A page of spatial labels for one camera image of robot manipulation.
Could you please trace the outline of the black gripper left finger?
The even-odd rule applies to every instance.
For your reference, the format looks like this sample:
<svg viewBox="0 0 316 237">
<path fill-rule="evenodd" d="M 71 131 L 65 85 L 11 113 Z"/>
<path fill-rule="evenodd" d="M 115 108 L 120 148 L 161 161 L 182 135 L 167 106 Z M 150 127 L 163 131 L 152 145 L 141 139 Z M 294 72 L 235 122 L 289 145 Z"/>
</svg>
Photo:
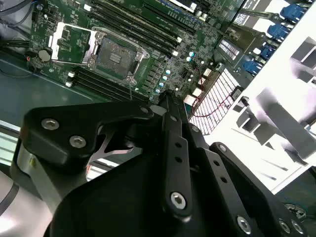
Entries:
<svg viewBox="0 0 316 237">
<path fill-rule="evenodd" d="M 83 171 L 94 159 L 115 151 L 142 149 L 139 161 L 158 160 L 158 184 L 149 183 L 155 204 L 178 219 L 193 208 L 187 122 L 181 99 L 166 92 L 163 114 L 142 101 L 109 102 L 30 110 L 21 129 L 23 147 L 63 174 Z"/>
</svg>

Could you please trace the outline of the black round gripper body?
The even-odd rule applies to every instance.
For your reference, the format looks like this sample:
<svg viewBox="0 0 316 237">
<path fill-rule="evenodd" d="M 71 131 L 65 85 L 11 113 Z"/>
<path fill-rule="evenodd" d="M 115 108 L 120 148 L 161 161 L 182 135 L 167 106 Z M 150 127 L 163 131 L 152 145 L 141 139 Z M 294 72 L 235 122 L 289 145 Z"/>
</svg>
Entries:
<svg viewBox="0 0 316 237">
<path fill-rule="evenodd" d="M 214 237 L 196 204 L 189 169 L 193 208 L 190 219 L 178 219 L 155 204 L 150 182 L 158 184 L 156 158 L 136 157 L 73 190 L 60 203 L 52 224 L 54 237 Z"/>
</svg>

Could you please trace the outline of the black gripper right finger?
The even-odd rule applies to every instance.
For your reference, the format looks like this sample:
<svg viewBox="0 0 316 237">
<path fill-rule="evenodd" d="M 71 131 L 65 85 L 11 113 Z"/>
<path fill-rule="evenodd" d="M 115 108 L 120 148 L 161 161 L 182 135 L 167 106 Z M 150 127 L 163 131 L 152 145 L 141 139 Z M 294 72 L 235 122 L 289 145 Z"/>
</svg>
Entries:
<svg viewBox="0 0 316 237">
<path fill-rule="evenodd" d="M 188 142 L 189 169 L 197 170 L 193 181 L 195 203 L 215 237 L 307 237 L 296 215 L 223 143 L 208 145 L 189 123 L 180 97 L 176 103 Z"/>
</svg>

